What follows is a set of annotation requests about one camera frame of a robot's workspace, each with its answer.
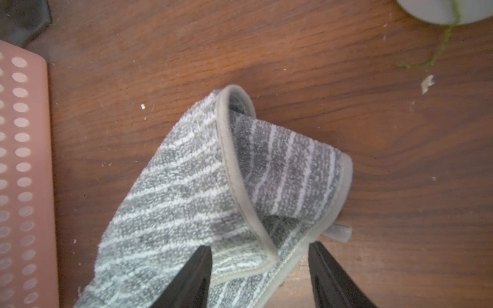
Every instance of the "wooden surface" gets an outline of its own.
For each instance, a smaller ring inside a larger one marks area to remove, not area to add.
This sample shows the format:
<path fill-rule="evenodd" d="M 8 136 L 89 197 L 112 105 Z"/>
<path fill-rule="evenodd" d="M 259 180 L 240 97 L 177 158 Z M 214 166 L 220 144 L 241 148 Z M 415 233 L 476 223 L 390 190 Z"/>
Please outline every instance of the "wooden surface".
<path fill-rule="evenodd" d="M 351 155 L 329 251 L 380 308 L 492 307 L 493 20 L 454 31 L 393 0 L 52 0 L 28 46 L 49 63 L 60 299 L 173 124 L 236 83 L 258 118 Z M 435 85 L 421 94 L 421 81 Z M 267 307 L 313 307 L 306 261 Z"/>

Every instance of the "microfiber cloth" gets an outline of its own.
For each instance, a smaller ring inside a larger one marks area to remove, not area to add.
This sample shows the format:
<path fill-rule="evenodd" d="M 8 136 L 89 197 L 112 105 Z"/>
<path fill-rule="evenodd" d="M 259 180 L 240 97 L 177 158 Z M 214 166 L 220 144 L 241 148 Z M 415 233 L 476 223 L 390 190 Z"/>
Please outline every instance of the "microfiber cloth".
<path fill-rule="evenodd" d="M 148 308 L 200 245 L 212 249 L 209 308 L 260 308 L 334 224 L 348 155 L 257 120 L 236 85 L 173 127 L 103 234 L 76 308 Z"/>

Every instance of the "towel hem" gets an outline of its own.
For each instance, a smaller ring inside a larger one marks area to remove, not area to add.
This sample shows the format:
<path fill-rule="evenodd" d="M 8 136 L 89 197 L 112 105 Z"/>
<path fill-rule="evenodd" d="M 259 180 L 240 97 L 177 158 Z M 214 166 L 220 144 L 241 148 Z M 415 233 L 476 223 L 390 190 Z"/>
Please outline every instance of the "towel hem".
<path fill-rule="evenodd" d="M 211 281 L 211 286 L 232 279 L 268 272 L 274 268 L 275 264 L 279 261 L 278 250 L 260 222 L 260 219 L 258 218 L 257 213 L 248 198 L 247 189 L 240 171 L 240 164 L 238 163 L 238 156 L 233 143 L 233 133 L 231 131 L 229 119 L 229 104 L 231 96 L 234 96 L 243 104 L 248 116 L 253 118 L 256 117 L 255 109 L 250 97 L 240 86 L 230 85 L 219 93 L 215 108 L 217 132 L 219 136 L 219 145 L 223 153 L 224 169 L 226 171 L 226 177 L 228 178 L 231 194 L 235 200 L 238 210 L 252 233 L 260 241 L 262 248 L 267 255 L 267 259 L 256 268 L 228 273 L 223 276 L 216 277 L 213 281 Z"/>

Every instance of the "crumb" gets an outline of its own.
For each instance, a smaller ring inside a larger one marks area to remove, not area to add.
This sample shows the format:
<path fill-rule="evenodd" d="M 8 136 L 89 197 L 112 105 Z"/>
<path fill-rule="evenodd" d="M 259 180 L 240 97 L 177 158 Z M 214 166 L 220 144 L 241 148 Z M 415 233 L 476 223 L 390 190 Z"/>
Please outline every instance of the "crumb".
<path fill-rule="evenodd" d="M 433 77 L 435 77 L 435 76 L 430 75 L 430 76 L 426 77 L 423 80 L 423 82 L 421 83 L 421 92 L 423 94 L 425 94 L 426 92 L 428 92 L 428 88 L 435 84 L 433 82 Z"/>

